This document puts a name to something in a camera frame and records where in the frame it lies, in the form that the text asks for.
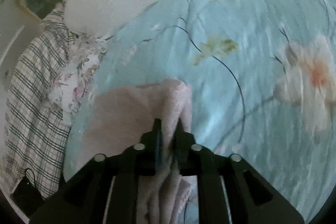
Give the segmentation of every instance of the pink towel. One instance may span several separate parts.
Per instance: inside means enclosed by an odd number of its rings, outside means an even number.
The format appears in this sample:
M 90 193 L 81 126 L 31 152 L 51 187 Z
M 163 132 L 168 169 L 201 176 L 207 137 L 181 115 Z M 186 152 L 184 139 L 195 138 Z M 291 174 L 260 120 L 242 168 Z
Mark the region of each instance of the pink towel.
M 93 155 L 121 154 L 152 130 L 155 118 L 162 120 L 163 163 L 154 177 L 140 177 L 137 224 L 174 224 L 196 184 L 195 177 L 181 177 L 172 163 L 171 140 L 181 118 L 184 131 L 190 132 L 191 88 L 178 80 L 161 84 L 124 86 L 95 99 L 78 166 Z

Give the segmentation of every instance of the black tag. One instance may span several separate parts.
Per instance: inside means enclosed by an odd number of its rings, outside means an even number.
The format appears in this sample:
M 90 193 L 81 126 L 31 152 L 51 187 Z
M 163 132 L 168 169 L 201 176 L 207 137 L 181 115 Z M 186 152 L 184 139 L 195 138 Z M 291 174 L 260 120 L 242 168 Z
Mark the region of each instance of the black tag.
M 10 198 L 27 217 L 30 217 L 44 204 L 40 192 L 30 183 L 26 176 L 20 181 Z

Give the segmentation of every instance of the plaid shirt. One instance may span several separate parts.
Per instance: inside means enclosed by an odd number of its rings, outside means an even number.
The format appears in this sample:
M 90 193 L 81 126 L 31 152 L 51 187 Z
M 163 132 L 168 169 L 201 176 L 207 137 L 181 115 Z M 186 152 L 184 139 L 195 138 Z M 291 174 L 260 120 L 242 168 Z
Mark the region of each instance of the plaid shirt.
M 11 80 L 5 126 L 7 151 L 0 175 L 10 193 L 30 168 L 38 190 L 47 198 L 58 189 L 70 127 L 63 123 L 62 112 L 50 110 L 46 98 L 59 68 L 68 59 L 67 47 L 73 38 L 63 23 L 62 5 L 41 25 L 43 33 L 20 56 Z M 30 173 L 27 176 L 33 183 Z

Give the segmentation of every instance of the teal fabric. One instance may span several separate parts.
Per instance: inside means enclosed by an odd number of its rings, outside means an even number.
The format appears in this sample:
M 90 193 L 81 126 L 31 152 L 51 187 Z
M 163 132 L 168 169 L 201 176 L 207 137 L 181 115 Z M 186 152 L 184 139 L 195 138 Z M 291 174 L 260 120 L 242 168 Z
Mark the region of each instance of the teal fabric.
M 279 29 L 302 45 L 325 35 L 335 50 L 335 7 L 336 0 L 160 0 L 115 33 L 95 85 L 100 93 L 169 77 L 191 85 L 197 142 L 240 153 L 308 222 L 336 184 L 336 140 L 330 129 L 316 144 L 300 107 L 270 98 L 284 73 L 273 56 L 286 43 Z M 199 60 L 196 47 L 228 54 Z M 245 123 L 237 83 L 219 60 L 241 86 Z M 83 102 L 68 140 L 66 180 L 76 172 L 90 112 Z

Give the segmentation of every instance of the silver screw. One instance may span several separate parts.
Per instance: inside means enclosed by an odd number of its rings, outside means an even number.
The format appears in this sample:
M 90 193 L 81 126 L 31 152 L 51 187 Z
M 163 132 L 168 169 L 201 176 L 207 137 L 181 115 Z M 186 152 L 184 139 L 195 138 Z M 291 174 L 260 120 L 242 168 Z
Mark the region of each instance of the silver screw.
M 235 162 L 239 162 L 242 159 L 241 155 L 239 154 L 232 154 L 230 158 Z
M 138 150 L 138 151 L 140 151 L 140 150 L 144 150 L 145 147 L 146 147 L 146 146 L 145 146 L 143 143 L 137 143 L 136 145 L 133 146 L 133 148 L 134 148 L 135 150 Z
M 200 151 L 202 149 L 202 146 L 196 143 L 191 146 L 191 149 L 194 151 Z
M 97 155 L 95 155 L 94 160 L 97 161 L 97 162 L 100 162 L 100 161 L 105 160 L 105 158 L 106 158 L 105 155 L 97 154 Z

